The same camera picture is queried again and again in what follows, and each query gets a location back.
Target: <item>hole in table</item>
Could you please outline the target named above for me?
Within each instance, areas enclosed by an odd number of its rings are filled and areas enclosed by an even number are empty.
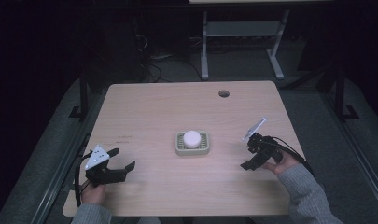
[[[229,91],[219,91],[219,92],[218,92],[218,95],[219,95],[220,97],[226,98],[226,97],[229,97],[229,96],[230,96],[230,92],[229,92]]]

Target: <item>white cup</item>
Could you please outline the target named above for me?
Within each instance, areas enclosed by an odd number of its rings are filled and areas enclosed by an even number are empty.
[[[198,148],[201,143],[201,135],[196,131],[188,131],[183,135],[185,148]]]

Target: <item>white tag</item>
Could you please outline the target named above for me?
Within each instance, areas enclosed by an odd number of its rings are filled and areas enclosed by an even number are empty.
[[[243,142],[247,142],[249,138],[259,129],[261,124],[263,124],[267,120],[266,118],[262,118],[261,121],[259,121],[257,124],[253,125],[249,130],[247,130],[247,133],[245,137],[242,139]]]
[[[109,159],[109,154],[107,154],[107,152],[101,146],[97,145],[87,161],[86,170],[90,170],[90,168]]]

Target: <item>gray sleeve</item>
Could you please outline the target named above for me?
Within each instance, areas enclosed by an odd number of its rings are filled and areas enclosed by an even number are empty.
[[[82,204],[73,218],[73,224],[107,224],[112,215],[109,210],[99,204]]]
[[[289,214],[295,223],[342,223],[331,213],[325,192],[302,164],[285,170],[278,179],[290,194]]]

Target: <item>small tray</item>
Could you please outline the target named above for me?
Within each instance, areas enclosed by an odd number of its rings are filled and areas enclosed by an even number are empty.
[[[206,155],[209,153],[209,137],[204,131],[197,131],[201,136],[200,146],[197,148],[186,148],[183,142],[183,135],[186,132],[177,133],[175,138],[175,152],[179,156]]]

